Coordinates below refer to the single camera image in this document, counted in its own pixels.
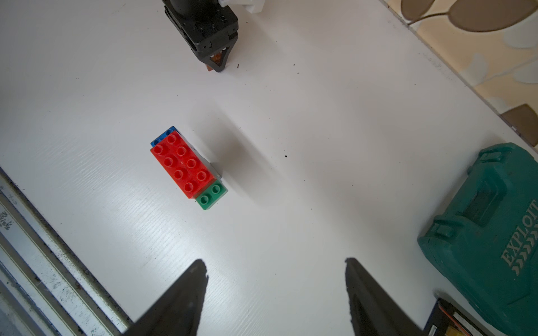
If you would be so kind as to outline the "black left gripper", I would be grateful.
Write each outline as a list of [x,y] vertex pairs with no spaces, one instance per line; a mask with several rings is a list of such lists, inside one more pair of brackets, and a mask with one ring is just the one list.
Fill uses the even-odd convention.
[[[238,40],[238,17],[218,1],[164,1],[165,14],[208,71],[222,72]],[[212,57],[220,52],[219,61]]]

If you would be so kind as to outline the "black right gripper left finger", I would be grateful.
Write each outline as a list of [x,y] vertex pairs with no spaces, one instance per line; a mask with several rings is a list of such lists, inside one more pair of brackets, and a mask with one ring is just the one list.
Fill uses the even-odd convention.
[[125,335],[196,335],[209,277],[195,260]]

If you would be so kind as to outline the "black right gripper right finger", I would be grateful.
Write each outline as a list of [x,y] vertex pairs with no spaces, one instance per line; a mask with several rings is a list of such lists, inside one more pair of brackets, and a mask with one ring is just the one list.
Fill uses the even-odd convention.
[[345,263],[345,284],[354,334],[423,334],[357,259],[347,258]]

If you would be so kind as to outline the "small brown waffle piece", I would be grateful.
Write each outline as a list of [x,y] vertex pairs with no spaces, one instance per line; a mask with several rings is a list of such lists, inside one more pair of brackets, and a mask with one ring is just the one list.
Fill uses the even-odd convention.
[[213,62],[214,62],[214,61],[217,61],[217,62],[219,61],[219,59],[220,59],[220,54],[219,54],[219,53],[218,53],[218,54],[215,54],[215,55],[212,57]]

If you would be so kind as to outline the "dark green lego brick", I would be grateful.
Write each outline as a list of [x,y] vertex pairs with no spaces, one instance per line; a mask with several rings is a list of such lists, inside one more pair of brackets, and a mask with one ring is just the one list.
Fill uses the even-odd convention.
[[224,184],[219,180],[216,180],[196,198],[196,202],[203,210],[208,210],[215,205],[227,192],[228,189],[224,186]]

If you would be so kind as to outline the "red lego brick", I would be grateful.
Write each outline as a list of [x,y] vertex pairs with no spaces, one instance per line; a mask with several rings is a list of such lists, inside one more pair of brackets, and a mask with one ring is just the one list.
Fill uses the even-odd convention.
[[151,153],[189,199],[217,180],[178,131],[152,147]]

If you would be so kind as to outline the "black charging board with connectors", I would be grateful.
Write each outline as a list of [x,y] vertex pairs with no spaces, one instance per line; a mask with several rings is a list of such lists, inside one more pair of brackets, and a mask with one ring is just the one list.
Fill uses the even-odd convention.
[[490,335],[460,310],[443,298],[438,298],[423,329],[425,336],[487,336]]

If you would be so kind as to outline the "green plastic tool case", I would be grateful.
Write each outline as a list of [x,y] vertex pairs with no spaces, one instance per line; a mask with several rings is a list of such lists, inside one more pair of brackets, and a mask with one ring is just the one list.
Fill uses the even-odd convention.
[[418,244],[487,323],[537,334],[537,161],[528,151],[481,150]]

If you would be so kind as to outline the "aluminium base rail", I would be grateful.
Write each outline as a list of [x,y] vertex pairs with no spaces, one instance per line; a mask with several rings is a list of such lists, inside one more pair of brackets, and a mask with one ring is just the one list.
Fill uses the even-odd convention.
[[133,320],[1,173],[1,334],[122,335]]

